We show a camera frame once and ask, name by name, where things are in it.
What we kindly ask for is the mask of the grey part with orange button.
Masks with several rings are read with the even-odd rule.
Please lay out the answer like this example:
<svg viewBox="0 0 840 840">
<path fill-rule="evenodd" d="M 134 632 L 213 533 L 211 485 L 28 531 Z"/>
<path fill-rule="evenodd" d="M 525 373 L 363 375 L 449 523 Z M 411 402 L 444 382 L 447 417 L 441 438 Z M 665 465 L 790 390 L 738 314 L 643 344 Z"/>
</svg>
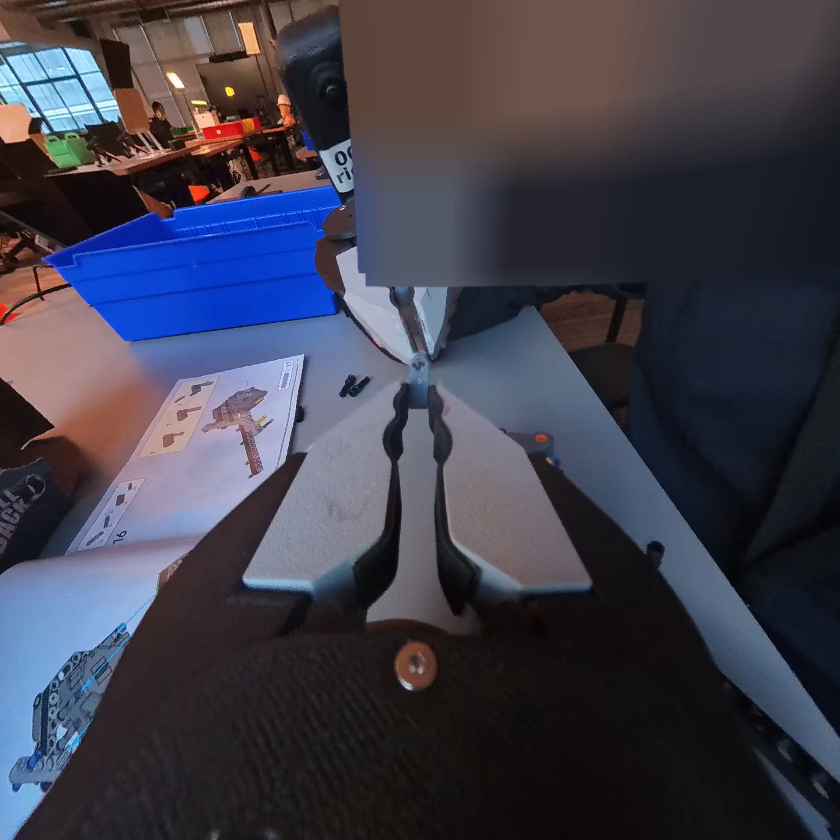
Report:
<svg viewBox="0 0 840 840">
<path fill-rule="evenodd" d="M 531 456 L 537 456 L 554 468 L 560 467 L 560 462 L 554 450 L 554 438 L 546 433 L 519 433 L 501 429 L 505 435 L 521 446 Z"/>
</svg>

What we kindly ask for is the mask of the wooden desk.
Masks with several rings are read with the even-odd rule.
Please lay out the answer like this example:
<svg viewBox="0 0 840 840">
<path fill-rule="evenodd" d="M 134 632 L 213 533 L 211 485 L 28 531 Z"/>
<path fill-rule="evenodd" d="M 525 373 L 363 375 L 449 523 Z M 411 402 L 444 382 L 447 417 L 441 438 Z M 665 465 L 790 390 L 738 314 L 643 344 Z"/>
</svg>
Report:
<svg viewBox="0 0 840 840">
<path fill-rule="evenodd" d="M 266 151 L 274 175 L 294 172 L 298 158 L 290 147 L 289 136 L 298 126 L 263 128 L 242 136 L 227 136 L 215 140 L 190 140 L 181 149 L 141 154 L 129 159 L 119 157 L 105 164 L 84 164 L 51 172 L 58 175 L 80 175 L 110 172 L 127 177 L 135 186 L 140 186 L 146 173 L 167 182 L 170 201 L 175 207 L 189 207 L 194 204 L 193 195 L 186 183 L 188 174 L 211 173 L 221 175 L 222 165 L 233 160 L 245 163 L 250 181 L 259 177 L 257 165 L 251 151 Z"/>
</svg>

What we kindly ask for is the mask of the blue plastic bin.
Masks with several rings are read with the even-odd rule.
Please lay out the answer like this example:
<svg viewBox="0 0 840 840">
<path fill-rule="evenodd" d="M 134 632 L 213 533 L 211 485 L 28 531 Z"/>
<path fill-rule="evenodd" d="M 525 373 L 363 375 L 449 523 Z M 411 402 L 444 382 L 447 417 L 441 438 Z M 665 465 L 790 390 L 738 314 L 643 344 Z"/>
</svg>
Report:
<svg viewBox="0 0 840 840">
<path fill-rule="evenodd" d="M 330 186 L 148 213 L 45 258 L 125 341 L 330 316 Z"/>
</svg>

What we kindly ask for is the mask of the person's dark clothed body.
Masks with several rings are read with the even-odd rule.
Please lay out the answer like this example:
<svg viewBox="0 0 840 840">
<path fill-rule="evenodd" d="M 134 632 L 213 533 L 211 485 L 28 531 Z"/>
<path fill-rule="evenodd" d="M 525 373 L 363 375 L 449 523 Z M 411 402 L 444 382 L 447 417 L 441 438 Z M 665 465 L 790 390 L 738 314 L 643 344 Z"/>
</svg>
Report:
<svg viewBox="0 0 840 840">
<path fill-rule="evenodd" d="M 628 436 L 838 719 L 838 271 L 652 282 Z"/>
</svg>

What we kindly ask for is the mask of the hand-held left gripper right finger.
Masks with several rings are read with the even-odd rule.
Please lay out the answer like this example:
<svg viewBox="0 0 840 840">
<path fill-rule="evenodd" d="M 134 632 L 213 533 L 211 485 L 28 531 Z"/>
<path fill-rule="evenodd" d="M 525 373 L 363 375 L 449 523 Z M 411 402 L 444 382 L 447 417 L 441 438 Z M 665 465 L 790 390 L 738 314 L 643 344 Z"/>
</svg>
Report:
<svg viewBox="0 0 840 840">
<path fill-rule="evenodd" d="M 437 574 L 451 611 L 591 592 L 526 449 L 444 387 L 430 387 L 428 418 Z"/>
</svg>

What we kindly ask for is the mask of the large dark screen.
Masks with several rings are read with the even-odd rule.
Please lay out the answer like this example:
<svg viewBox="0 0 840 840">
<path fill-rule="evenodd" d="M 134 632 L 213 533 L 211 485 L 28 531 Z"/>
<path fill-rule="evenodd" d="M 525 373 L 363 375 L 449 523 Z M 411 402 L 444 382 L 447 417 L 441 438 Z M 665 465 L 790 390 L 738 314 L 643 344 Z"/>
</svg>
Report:
<svg viewBox="0 0 840 840">
<path fill-rule="evenodd" d="M 208 61 L 196 65 L 209 105 L 221 122 L 270 118 L 277 110 L 277 90 L 266 56 Z"/>
</svg>

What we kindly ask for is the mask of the lego instruction booklet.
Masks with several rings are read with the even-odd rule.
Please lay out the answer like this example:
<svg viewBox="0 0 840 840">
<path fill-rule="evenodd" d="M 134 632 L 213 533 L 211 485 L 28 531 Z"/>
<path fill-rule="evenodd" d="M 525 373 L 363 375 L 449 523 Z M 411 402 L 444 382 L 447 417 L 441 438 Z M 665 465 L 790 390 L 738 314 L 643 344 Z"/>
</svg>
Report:
<svg viewBox="0 0 840 840">
<path fill-rule="evenodd" d="M 180 558 L 285 460 L 305 356 L 178 381 L 66 554 L 2 573 L 2 795 L 36 803 Z"/>
</svg>

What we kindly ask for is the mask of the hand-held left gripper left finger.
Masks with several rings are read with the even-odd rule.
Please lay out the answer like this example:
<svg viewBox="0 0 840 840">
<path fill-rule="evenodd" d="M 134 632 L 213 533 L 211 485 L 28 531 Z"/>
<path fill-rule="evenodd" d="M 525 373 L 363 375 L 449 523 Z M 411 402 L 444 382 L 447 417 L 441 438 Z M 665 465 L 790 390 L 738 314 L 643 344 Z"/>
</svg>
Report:
<svg viewBox="0 0 840 840">
<path fill-rule="evenodd" d="M 306 452 L 243 584 L 365 610 L 396 576 L 401 523 L 398 460 L 408 385 L 389 385 Z"/>
</svg>

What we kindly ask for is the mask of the green bag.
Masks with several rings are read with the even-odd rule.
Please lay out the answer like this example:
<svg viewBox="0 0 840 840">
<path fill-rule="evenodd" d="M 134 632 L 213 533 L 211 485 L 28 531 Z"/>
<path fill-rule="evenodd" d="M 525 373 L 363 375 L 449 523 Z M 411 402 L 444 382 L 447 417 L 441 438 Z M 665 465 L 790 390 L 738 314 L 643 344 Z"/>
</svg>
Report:
<svg viewBox="0 0 840 840">
<path fill-rule="evenodd" d="M 96 159 L 87 138 L 77 132 L 45 135 L 45 152 L 61 169 L 87 165 Z"/>
</svg>

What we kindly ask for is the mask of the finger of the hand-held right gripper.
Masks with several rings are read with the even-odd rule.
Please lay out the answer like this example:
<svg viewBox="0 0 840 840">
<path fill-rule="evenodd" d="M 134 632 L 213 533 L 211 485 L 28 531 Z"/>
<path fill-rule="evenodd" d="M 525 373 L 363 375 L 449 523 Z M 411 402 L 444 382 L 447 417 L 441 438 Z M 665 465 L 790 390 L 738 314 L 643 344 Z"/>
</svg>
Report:
<svg viewBox="0 0 840 840">
<path fill-rule="evenodd" d="M 389 288 L 367 286 L 365 274 L 359 269 L 357 248 L 338 254 L 336 262 L 343 283 L 343 302 L 350 314 L 380 350 L 409 364 L 416 345 Z"/>
<path fill-rule="evenodd" d="M 426 355 L 431 361 L 435 361 L 447 345 L 454 310 L 453 287 L 417 288 L 417 317 Z"/>
</svg>

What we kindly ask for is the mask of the red storage bins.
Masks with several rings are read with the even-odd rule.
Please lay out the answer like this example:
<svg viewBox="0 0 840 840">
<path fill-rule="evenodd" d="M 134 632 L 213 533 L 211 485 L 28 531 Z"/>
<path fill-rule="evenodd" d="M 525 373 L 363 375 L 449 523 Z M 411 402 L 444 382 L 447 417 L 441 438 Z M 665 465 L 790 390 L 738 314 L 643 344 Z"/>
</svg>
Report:
<svg viewBox="0 0 840 840">
<path fill-rule="evenodd" d="M 244 138 L 260 133 L 262 126 L 258 118 L 245 118 L 238 121 L 213 123 L 202 126 L 200 135 L 206 142 Z"/>
</svg>

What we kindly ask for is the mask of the dark grey lego axle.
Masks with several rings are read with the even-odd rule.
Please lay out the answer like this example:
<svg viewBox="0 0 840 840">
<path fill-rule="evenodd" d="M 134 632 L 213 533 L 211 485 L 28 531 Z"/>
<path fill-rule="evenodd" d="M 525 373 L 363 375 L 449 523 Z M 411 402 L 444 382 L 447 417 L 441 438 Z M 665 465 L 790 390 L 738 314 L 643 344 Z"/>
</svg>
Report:
<svg viewBox="0 0 840 840">
<path fill-rule="evenodd" d="M 390 297 L 397 310 L 400 322 L 406 332 L 406 339 L 413 354 L 427 354 L 427 344 L 424 330 L 415 305 L 415 289 L 413 287 L 393 287 Z"/>
</svg>

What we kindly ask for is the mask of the dark printed cloth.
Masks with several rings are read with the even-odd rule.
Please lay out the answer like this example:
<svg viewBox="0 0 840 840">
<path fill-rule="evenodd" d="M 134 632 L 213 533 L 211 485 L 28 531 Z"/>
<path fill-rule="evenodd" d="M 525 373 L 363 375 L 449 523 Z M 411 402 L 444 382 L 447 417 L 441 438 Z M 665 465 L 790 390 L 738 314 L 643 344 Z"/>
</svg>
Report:
<svg viewBox="0 0 840 840">
<path fill-rule="evenodd" d="M 73 504 L 44 458 L 1 472 L 1 572 L 35 560 Z"/>
</svg>

